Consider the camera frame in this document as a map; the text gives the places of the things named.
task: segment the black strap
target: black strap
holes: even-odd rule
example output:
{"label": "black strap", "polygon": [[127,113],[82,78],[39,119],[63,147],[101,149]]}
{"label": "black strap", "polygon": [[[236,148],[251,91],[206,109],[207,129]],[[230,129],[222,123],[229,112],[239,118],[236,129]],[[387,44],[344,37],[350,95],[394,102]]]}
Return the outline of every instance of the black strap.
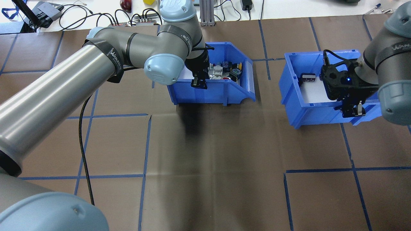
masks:
{"label": "black strap", "polygon": [[131,41],[133,40],[134,36],[136,36],[136,34],[138,34],[138,33],[133,33],[133,34],[130,36],[129,40],[127,41],[126,58],[127,58],[128,64],[131,65],[131,66],[132,66],[133,64],[131,63],[131,60],[130,60],[130,44],[131,44]]}
{"label": "black strap", "polygon": [[103,52],[114,64],[115,71],[112,75],[112,77],[107,80],[112,83],[119,83],[121,80],[121,77],[124,74],[123,70],[123,62],[120,59],[120,53],[112,46],[109,44],[106,40],[99,39],[99,38],[91,38],[85,41],[84,46],[87,45],[94,45],[96,46],[101,52]]}
{"label": "black strap", "polygon": [[0,168],[4,169],[10,176],[18,177],[21,174],[20,166],[2,151],[0,151]]}
{"label": "black strap", "polygon": [[404,42],[398,42],[394,45],[386,47],[375,57],[375,63],[377,63],[375,72],[378,74],[379,65],[386,59],[407,52],[411,52],[411,39]]}
{"label": "black strap", "polygon": [[367,66],[369,66],[371,69],[375,70],[374,65],[371,64],[371,63],[365,58],[365,51],[363,52],[363,60],[364,60],[364,62],[365,62],[365,64],[366,64]]}
{"label": "black strap", "polygon": [[185,30],[181,29],[178,26],[167,24],[167,25],[163,25],[160,28],[160,31],[157,33],[157,35],[159,35],[163,32],[168,32],[168,33],[171,33],[171,34],[176,35],[177,37],[181,38],[182,41],[184,41],[185,44],[187,45],[187,48],[188,48],[187,56],[190,54],[191,49],[193,48],[192,40],[191,40],[191,36]]}
{"label": "black strap", "polygon": [[193,45],[193,48],[198,46],[201,43],[202,40],[203,40],[203,35],[201,35],[200,40],[196,44]]}

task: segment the yellow object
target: yellow object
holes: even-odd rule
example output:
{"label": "yellow object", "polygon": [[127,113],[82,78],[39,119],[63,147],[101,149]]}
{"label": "yellow object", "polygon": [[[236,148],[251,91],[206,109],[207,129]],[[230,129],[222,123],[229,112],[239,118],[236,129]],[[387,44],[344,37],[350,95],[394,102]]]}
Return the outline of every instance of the yellow object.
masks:
{"label": "yellow object", "polygon": [[155,0],[143,0],[143,2],[144,2],[145,4],[152,5],[152,4],[155,2]]}

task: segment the blue plastic bin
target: blue plastic bin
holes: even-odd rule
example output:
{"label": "blue plastic bin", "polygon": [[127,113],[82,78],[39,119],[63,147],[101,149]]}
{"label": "blue plastic bin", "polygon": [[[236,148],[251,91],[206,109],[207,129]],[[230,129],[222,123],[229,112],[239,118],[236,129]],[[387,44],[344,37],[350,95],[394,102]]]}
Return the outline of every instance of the blue plastic bin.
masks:
{"label": "blue plastic bin", "polygon": [[[361,55],[358,50],[335,51],[335,53],[347,59],[359,58]],[[328,55],[328,57],[332,64],[340,61],[332,55]],[[285,105],[290,125],[294,126],[295,129],[301,125],[345,122],[358,125],[360,122],[371,121],[381,116],[377,93],[365,101],[363,107],[366,115],[361,117],[343,118],[340,110],[334,110],[336,106],[342,104],[341,102],[305,103],[297,77],[301,73],[315,73],[316,76],[319,76],[323,65],[323,52],[286,53],[285,59],[286,65],[279,81],[281,103]]]}
{"label": "blue plastic bin", "polygon": [[207,90],[191,87],[191,79],[179,79],[168,86],[171,101],[179,103],[239,104],[245,98],[256,100],[253,78],[253,64],[245,54],[230,42],[207,43],[215,50],[209,50],[210,63],[231,61],[242,63],[240,85],[232,80],[207,79]]}

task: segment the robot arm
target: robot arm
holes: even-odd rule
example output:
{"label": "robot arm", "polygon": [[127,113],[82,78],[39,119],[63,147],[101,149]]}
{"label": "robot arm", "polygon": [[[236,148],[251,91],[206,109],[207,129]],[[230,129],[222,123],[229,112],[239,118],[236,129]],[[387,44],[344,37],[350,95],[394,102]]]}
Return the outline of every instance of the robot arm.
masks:
{"label": "robot arm", "polygon": [[[383,117],[411,124],[411,2],[400,6],[385,22],[359,59],[344,59],[324,50],[323,80],[327,97],[341,101],[344,118],[364,116],[365,100],[378,91]],[[341,62],[330,64],[327,53]],[[338,71],[345,65],[347,70]]]}
{"label": "robot arm", "polygon": [[16,177],[30,151],[99,86],[121,80],[123,65],[165,85],[186,65],[192,86],[206,88],[208,48],[192,1],[163,0],[160,11],[165,24],[157,36],[95,28],[83,48],[0,105],[0,231],[108,230],[84,200]]}
{"label": "robot arm", "polygon": [[385,22],[360,57],[357,75],[378,84],[383,117],[398,125],[411,124],[411,2]]}

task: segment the black cable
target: black cable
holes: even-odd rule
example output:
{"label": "black cable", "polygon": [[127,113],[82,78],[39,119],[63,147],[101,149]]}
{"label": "black cable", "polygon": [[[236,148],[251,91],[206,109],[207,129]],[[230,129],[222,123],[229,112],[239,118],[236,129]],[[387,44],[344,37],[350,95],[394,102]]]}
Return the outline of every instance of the black cable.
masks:
{"label": "black cable", "polygon": [[92,12],[89,8],[87,8],[86,6],[83,6],[83,5],[78,5],[78,4],[63,4],[63,6],[76,6],[76,7],[86,8],[86,9],[90,12],[90,14],[93,14],[93,12]]}
{"label": "black cable", "polygon": [[80,112],[80,119],[79,119],[79,140],[80,140],[80,151],[81,151],[81,157],[83,158],[83,165],[84,165],[84,171],[85,171],[85,178],[87,180],[87,186],[88,186],[88,192],[90,194],[90,201],[91,204],[94,205],[94,197],[93,197],[93,191],[91,190],[91,183],[90,183],[90,176],[88,175],[88,167],[87,167],[87,161],[85,159],[85,153],[84,153],[84,146],[83,146],[83,135],[82,135],[82,130],[81,126],[83,124],[83,115],[84,115],[84,110],[85,107],[87,106],[88,101],[90,100],[91,96],[88,97],[84,104],[83,107],[81,108]]}
{"label": "black cable", "polygon": [[121,11],[121,12],[123,12],[125,15],[127,15],[127,18],[129,18],[129,20],[128,20],[129,22],[131,21],[131,18],[130,18],[130,16],[127,14],[127,12],[125,12],[125,11],[122,10],[122,9],[117,9],[117,10],[114,11],[114,17],[115,17],[115,21],[116,21],[117,25],[119,25],[118,19],[117,19],[117,12],[119,12],[119,11]]}
{"label": "black cable", "polygon": [[226,1],[229,1],[229,0],[225,0],[223,3],[221,3],[221,0],[220,0],[220,5],[218,5],[218,6],[215,6],[214,8],[217,8],[217,7],[220,7],[220,6],[222,6]]}
{"label": "black cable", "polygon": [[218,20],[220,20],[220,21],[222,22],[222,20],[221,20],[221,18],[220,18],[219,16],[214,15],[214,17],[217,17],[217,18],[218,18]]}
{"label": "black cable", "polygon": [[160,23],[161,23],[161,25],[163,25],[163,20],[161,19],[160,13],[158,13],[158,12],[157,12],[155,9],[153,9],[153,8],[144,9],[144,10],[143,10],[144,17],[147,18],[147,13],[150,12],[150,11],[152,11],[152,12],[154,12],[154,13],[156,13],[156,14],[158,15],[158,17],[159,17],[159,19],[160,19]]}
{"label": "black cable", "polygon": [[263,3],[261,4],[261,16],[260,16],[260,20],[263,19],[263,10],[264,10],[264,0],[263,0]]}
{"label": "black cable", "polygon": [[225,21],[226,20],[226,15],[224,14],[223,3],[221,3],[221,0],[220,0],[220,8],[221,8],[221,12],[223,13],[223,21]]}
{"label": "black cable", "polygon": [[[60,31],[76,29],[76,28],[78,28],[79,26],[81,26],[81,25],[85,22],[85,19],[86,19],[86,18],[90,18],[91,16],[95,16],[95,15],[101,15],[101,13],[91,14],[91,15],[88,15],[88,16],[86,16],[86,17],[84,17],[84,18],[81,18],[81,19],[77,20],[76,22],[74,22],[73,24],[71,24],[71,25],[69,25],[69,26],[67,26],[67,27],[62,27],[62,29],[61,29]],[[74,24],[80,22],[81,20],[84,20],[84,21],[83,21],[80,25],[78,25],[78,26],[76,26],[76,27],[74,27],[74,28],[69,28],[69,27],[73,26]]]}
{"label": "black cable", "polygon": [[214,8],[221,7],[221,13],[223,14],[223,20],[221,20],[217,15],[215,15],[215,16],[216,16],[220,21],[225,21],[225,20],[226,20],[226,15],[224,14],[224,10],[223,10],[223,4],[224,4],[225,2],[231,2],[231,5],[232,5],[233,9],[240,15],[240,18],[237,19],[236,21],[240,21],[240,20],[241,20],[241,13],[234,7],[234,4],[233,4],[233,1],[232,1],[232,0],[225,0],[225,1],[223,1],[223,2],[222,2],[222,0],[220,0],[220,5],[214,7]]}
{"label": "black cable", "polygon": [[215,50],[214,47],[208,45],[207,43],[205,44],[206,47],[198,47],[198,48],[193,48],[191,51],[205,51],[205,50]]}
{"label": "black cable", "polygon": [[233,4],[233,1],[232,0],[228,0],[228,1],[230,1],[231,2],[231,5],[233,6],[233,9],[240,15],[240,18],[239,19],[237,19],[236,21],[240,21],[241,20],[241,13],[240,12],[238,12],[238,10],[234,7],[234,4]]}
{"label": "black cable", "polygon": [[109,14],[109,13],[102,13],[102,14],[109,15],[111,17],[111,19],[113,20],[113,24],[115,24],[115,18],[111,14]]}
{"label": "black cable", "polygon": [[140,69],[139,67],[128,67],[128,68],[124,68],[123,71],[131,71],[131,70],[136,70],[136,69]]}
{"label": "black cable", "polygon": [[101,16],[106,16],[106,17],[110,20],[110,24],[111,24],[111,25],[114,25],[114,24],[113,24],[113,21],[111,20],[111,18],[110,18],[109,16],[107,16],[106,14],[101,14],[101,15],[97,18],[96,27],[99,26],[99,19],[100,19]]}
{"label": "black cable", "polygon": [[141,15],[140,15],[140,14],[133,14],[133,16],[131,16],[131,21],[130,21],[130,25],[131,25],[131,26],[133,26],[133,22],[137,23],[136,21],[133,21],[134,16],[138,16],[139,19],[141,20]]}
{"label": "black cable", "polygon": [[339,58],[339,59],[341,59],[341,60],[348,60],[348,59],[346,59],[346,58],[343,58],[343,57],[337,55],[336,53],[334,53],[334,52],[332,52],[332,51],[330,51],[330,50],[324,50],[324,51],[323,51],[323,56],[324,56],[324,57],[327,56],[326,52],[332,54],[333,56],[335,56],[336,58]]}
{"label": "black cable", "polygon": [[[61,28],[63,28],[63,30],[72,30],[72,29],[76,29],[76,28],[80,27],[81,25],[83,25],[83,23],[85,22],[86,17],[88,16],[87,10],[88,10],[91,14],[93,14],[93,12],[92,12],[90,9],[88,9],[87,7],[85,7],[85,6],[82,6],[82,5],[74,5],[74,4],[67,4],[67,5],[70,5],[70,7],[67,8],[64,12],[62,12],[60,18],[58,19],[58,24],[60,25]],[[63,26],[61,25],[61,19],[63,18],[63,15],[64,15],[69,9],[71,9],[71,8],[73,8],[73,7],[79,7],[79,8],[81,8],[82,10],[84,10],[86,17],[85,17],[85,18],[82,18],[81,20],[84,20],[84,21],[81,22],[78,26],[76,26],[76,27],[74,27],[74,28],[69,28],[69,27],[72,26],[73,24],[70,25],[70,26],[67,26],[67,27],[63,27]]]}

